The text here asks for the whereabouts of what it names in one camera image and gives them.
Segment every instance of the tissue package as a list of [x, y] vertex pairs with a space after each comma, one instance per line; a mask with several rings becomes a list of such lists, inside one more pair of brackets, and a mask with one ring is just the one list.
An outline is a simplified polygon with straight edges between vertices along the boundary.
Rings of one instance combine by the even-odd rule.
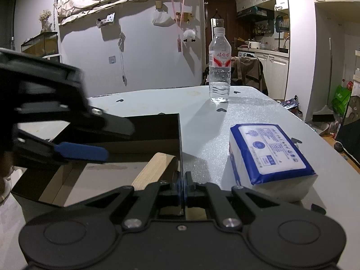
[[278, 125], [233, 126], [229, 151], [238, 185], [284, 201], [303, 199], [317, 178], [305, 157]]

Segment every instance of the white bottle cap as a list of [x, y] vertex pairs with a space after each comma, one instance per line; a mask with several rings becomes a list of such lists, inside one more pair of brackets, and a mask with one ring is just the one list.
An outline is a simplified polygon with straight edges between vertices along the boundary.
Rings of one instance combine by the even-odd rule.
[[215, 27], [214, 28], [214, 33], [215, 34], [225, 34], [225, 28], [223, 28], [223, 27]]

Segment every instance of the silver bolt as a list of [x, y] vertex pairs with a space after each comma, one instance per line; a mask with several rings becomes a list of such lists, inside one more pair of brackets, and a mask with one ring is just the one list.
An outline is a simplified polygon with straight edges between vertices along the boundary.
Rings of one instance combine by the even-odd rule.
[[130, 218], [130, 219], [127, 219], [125, 220], [124, 222], [124, 225], [127, 227], [127, 228], [138, 228], [142, 225], [143, 223], [141, 222], [140, 219], [137, 219], [137, 218]]
[[92, 113], [94, 114], [94, 115], [102, 115], [103, 114], [103, 111], [102, 110], [99, 110], [99, 109], [92, 109], [91, 110], [92, 111]]
[[240, 220], [236, 219], [236, 218], [225, 218], [223, 220], [223, 224], [226, 227], [237, 227], [241, 224]]
[[186, 225], [179, 225], [179, 226], [178, 226], [178, 230], [181, 231], [181, 232], [183, 232], [184, 230], [187, 230], [187, 229], [188, 229], [188, 228], [187, 228]]

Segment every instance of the white plush toy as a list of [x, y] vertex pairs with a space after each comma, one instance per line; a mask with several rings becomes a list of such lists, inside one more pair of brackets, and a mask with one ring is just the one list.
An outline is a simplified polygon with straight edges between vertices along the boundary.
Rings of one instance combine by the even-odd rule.
[[193, 29], [188, 29], [184, 31], [183, 40], [187, 42], [188, 40], [191, 40], [192, 42], [196, 41], [196, 32]]

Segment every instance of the pink lanyard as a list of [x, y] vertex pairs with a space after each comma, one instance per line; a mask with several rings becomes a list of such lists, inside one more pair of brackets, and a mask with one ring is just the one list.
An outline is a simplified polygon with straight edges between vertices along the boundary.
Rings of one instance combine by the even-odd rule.
[[178, 52], [180, 53], [181, 52], [181, 39], [180, 39], [181, 32], [180, 31], [181, 31], [181, 21], [182, 21], [183, 15], [184, 15], [184, 3], [185, 3], [185, 0], [182, 0], [182, 4], [180, 5], [181, 6], [181, 14], [180, 14], [179, 24], [178, 24], [178, 19], [176, 17], [174, 0], [171, 0], [171, 3], [172, 3], [172, 10], [174, 11], [176, 29], [178, 31]]

